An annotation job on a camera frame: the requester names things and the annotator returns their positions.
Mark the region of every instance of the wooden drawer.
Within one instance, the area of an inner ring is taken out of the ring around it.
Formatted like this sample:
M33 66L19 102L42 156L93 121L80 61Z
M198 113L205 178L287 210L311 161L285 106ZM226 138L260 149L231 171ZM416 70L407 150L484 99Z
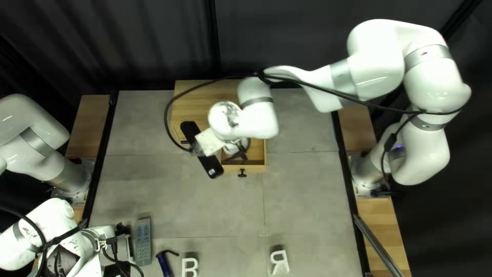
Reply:
M209 109L219 101L232 101L239 103L237 87L241 80L223 80L181 97L173 103L171 110L171 126L177 139L185 141L186 138L181 131L180 125L183 121L194 121L201 131L209 128ZM207 82L207 80L179 80L174 86L174 95L189 88ZM219 159L225 172L262 173L266 170L266 141L264 139L251 139L251 146L247 151L247 161L241 158L228 160L222 152Z

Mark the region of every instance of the gray table surface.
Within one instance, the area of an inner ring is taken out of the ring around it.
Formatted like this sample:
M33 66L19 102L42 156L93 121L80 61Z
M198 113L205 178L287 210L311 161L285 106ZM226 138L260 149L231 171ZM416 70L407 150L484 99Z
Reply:
M268 172L211 180L165 133L172 94L120 92L91 226L150 216L153 255L182 254L168 258L175 276L195 252L201 277L266 277L276 245L287 251L285 276L362 275L329 113L301 89L272 90L280 133L267 142ZM156 259L142 270L162 276Z

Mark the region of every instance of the black curtain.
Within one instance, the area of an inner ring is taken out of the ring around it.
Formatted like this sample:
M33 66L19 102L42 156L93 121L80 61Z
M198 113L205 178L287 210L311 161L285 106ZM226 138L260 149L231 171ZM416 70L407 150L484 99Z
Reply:
M445 128L448 166L393 198L412 275L489 276L492 265L492 3L483 1L448 44L472 96Z

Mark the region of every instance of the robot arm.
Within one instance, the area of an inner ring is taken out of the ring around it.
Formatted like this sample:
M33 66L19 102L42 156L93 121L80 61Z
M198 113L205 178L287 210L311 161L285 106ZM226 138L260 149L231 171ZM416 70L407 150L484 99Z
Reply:
M275 66L264 72L268 75L292 78L319 87L335 89L366 101L396 89L405 74L403 58L422 45L434 44L446 45L442 36L434 29L376 19L363 22L352 30L347 41L349 57L345 60L313 71L291 66ZM267 139L278 133L275 114L270 111L273 105L265 104L271 102L269 87L261 83L256 77L249 77L239 85L239 102L244 112L239 112L235 121L237 126L234 128L223 126L228 124L227 120L218 118L224 115L223 112L216 112L214 108L211 110L209 123L219 136L233 138L246 135L250 138ZM352 104L335 95L301 86L320 112L331 112Z
M77 227L72 207L58 198L45 201L27 217L38 225L47 242ZM105 247L105 240L114 236L115 230L109 225L83 229L48 248L47 267L40 270L54 276L54 268L61 267L67 277L102 276L98 253L101 247ZM0 268L18 270L34 260L41 239L34 228L21 219L0 234L0 245ZM55 264L54 256L58 249L61 252Z
M432 28L393 20L369 20L352 30L347 49L347 59L313 71L275 66L264 72L335 89L362 101L393 91L403 80L412 103L410 108L414 110L449 112L464 105L470 97L471 90L463 84L446 42ZM351 104L335 95L302 87L320 112L335 111ZM211 108L208 120L213 133L225 143L244 137L269 139L276 136L278 123L268 85L257 77L248 77L240 83L238 96L241 107L220 102ZM395 147L399 145L399 150L385 156L384 170L391 172L397 182L407 185L423 182L439 172L449 161L442 128L456 115L457 112L422 114L414 118L398 134ZM386 137L405 119L406 115L390 126ZM382 178L379 161L384 138L354 177L364 187L374 188ZM218 149L220 147L211 149L207 155Z

